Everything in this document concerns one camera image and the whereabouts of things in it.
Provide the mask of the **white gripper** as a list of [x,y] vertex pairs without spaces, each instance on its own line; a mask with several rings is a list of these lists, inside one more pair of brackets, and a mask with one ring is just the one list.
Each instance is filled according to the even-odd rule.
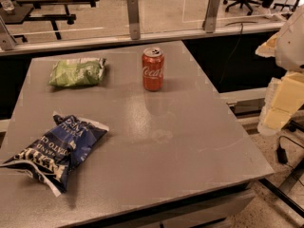
[[274,57],[279,67],[288,70],[273,78],[266,89],[257,131],[265,136],[279,132],[304,105],[304,5],[298,7],[278,33],[258,46],[256,55]]

